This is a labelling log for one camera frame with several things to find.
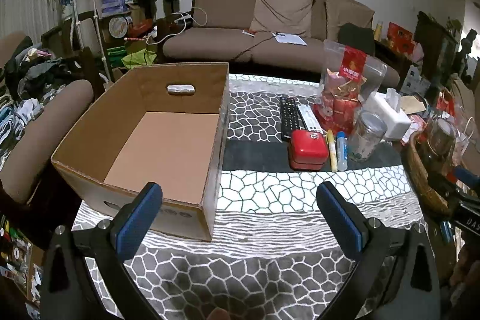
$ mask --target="coffee table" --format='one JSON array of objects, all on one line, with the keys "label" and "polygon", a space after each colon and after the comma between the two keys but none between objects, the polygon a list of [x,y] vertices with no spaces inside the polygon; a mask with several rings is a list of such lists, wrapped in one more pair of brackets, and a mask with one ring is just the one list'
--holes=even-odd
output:
[{"label": "coffee table", "polygon": [[[318,316],[353,265],[315,202],[316,188],[325,180],[366,217],[386,226],[424,224],[400,158],[388,148],[370,166],[345,172],[290,170],[282,154],[278,98],[295,95],[312,103],[317,88],[310,82],[230,75],[230,124],[212,242],[149,231],[135,258],[125,263],[166,319],[204,319],[214,307],[228,310],[232,319]],[[82,202],[73,229],[92,228],[104,218]],[[87,264],[105,307],[120,315],[95,261]],[[362,312],[375,300],[372,292]]]}]

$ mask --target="black remote control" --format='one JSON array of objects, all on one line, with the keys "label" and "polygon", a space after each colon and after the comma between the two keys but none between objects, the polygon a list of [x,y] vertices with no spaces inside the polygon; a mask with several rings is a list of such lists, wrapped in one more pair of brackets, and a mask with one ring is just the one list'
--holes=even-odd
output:
[{"label": "black remote control", "polygon": [[292,132],[295,129],[300,129],[299,117],[297,112],[297,104],[294,98],[281,97],[280,98],[280,117],[282,140],[290,141]]}]

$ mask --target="power strip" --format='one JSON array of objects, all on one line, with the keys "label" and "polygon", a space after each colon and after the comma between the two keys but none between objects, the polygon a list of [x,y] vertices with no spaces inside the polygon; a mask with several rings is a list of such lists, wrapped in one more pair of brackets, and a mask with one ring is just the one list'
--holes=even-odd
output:
[{"label": "power strip", "polygon": [[[184,17],[185,17],[185,21],[188,21],[189,19],[191,19],[191,15],[190,15],[190,14],[185,14]],[[177,25],[180,24],[180,23],[183,24],[183,18],[182,18],[182,17],[177,18],[177,19],[174,21],[174,23],[176,23]]]},{"label": "power strip", "polygon": [[311,110],[310,105],[298,104],[297,107],[307,130],[311,132],[320,132],[324,135],[325,131],[322,129],[322,127],[318,123],[317,117],[315,117],[315,114]]}]

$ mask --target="white tissue box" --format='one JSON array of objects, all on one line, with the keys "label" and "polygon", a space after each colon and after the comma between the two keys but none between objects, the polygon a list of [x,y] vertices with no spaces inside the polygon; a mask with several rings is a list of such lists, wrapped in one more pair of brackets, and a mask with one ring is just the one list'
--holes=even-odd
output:
[{"label": "white tissue box", "polygon": [[386,95],[373,92],[363,105],[363,110],[375,113],[387,124],[383,137],[387,141],[400,140],[410,128],[410,119],[402,109],[396,112],[385,100]]}]

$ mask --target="remote control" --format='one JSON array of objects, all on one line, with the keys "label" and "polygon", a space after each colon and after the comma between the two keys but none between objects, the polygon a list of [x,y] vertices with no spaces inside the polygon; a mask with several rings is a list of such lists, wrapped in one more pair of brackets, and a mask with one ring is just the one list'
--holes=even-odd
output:
[{"label": "remote control", "polygon": [[307,130],[309,130],[310,132],[320,132],[322,134],[325,134],[325,131],[318,123],[317,117],[315,117],[315,114],[313,113],[310,105],[298,104],[297,107]]},{"label": "remote control", "polygon": [[280,117],[282,140],[290,141],[292,132],[295,129],[300,129],[297,105],[293,98],[280,98]]}]

